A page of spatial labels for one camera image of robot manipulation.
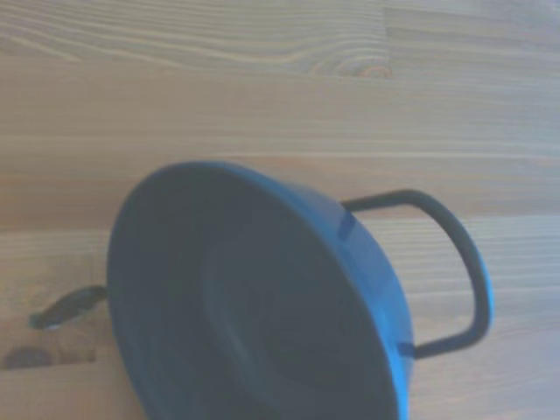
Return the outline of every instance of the metal handle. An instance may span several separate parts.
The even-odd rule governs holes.
[[[402,190],[371,197],[350,199],[343,201],[341,204],[349,212],[401,205],[417,207],[427,213],[447,233],[463,259],[468,275],[471,278],[474,295],[474,318],[472,323],[459,334],[415,346],[414,357],[416,359],[454,352],[472,346],[486,335],[493,316],[490,279],[476,245],[463,225],[461,225],[461,222],[447,207],[428,194],[414,190]]]

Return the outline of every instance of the dark stain on wood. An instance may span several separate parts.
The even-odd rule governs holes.
[[[4,370],[38,368],[51,366],[53,357],[49,352],[40,347],[22,346],[13,349],[3,358]]]

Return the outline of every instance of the blue pot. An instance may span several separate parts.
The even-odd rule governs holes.
[[[466,331],[413,344],[395,272],[353,215],[396,205],[424,210],[457,247],[475,298]],[[413,360],[478,342],[492,314],[473,241],[433,198],[339,203],[222,162],[164,168],[126,199],[108,299],[154,420],[404,420]]]

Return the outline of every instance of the wooden surface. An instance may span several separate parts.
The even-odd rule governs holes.
[[[302,63],[323,59],[307,55],[284,66],[269,61],[273,46],[251,50],[245,23],[268,14],[260,6],[251,17],[243,12],[249,2],[237,3],[201,16],[204,8],[188,0],[180,8],[67,0],[60,14],[54,0],[0,0],[0,352],[35,346],[53,355],[49,367],[0,370],[0,417],[143,418],[105,307],[59,332],[30,332],[25,320],[61,293],[104,281],[113,219],[143,176],[170,162],[211,158],[338,199],[398,187],[440,198],[486,258],[496,320],[479,346],[415,365],[410,418],[557,420],[560,32],[557,15],[542,14],[555,5],[542,0],[528,14],[520,12],[527,6],[497,0],[389,0],[382,20],[372,20],[382,30],[371,33],[387,33],[392,74],[340,78],[309,73],[368,72],[330,65],[314,72]],[[303,7],[285,4],[286,15]],[[353,19],[356,31],[368,27],[367,13],[325,5],[309,39],[314,31],[328,39],[319,27],[332,28],[329,18],[340,17],[350,35]],[[128,18],[134,34],[125,30]],[[266,31],[271,39],[303,27],[303,20],[282,22],[285,32]],[[196,49],[196,31],[209,25],[217,25],[213,39],[243,39],[234,56],[214,60]],[[161,61],[176,60],[146,35],[152,26],[166,37],[189,33],[179,43],[196,53],[177,62],[190,69]],[[138,53],[117,33],[138,36],[142,55],[161,60],[115,53]],[[381,50],[371,39],[361,68],[377,66]],[[342,46],[337,57],[351,50]],[[240,60],[245,53],[256,61]],[[360,217],[402,280],[416,340],[464,327],[472,310],[466,274],[435,225],[408,210]]]
[[[63,60],[373,76],[389,55],[381,0],[3,0],[0,51]]]

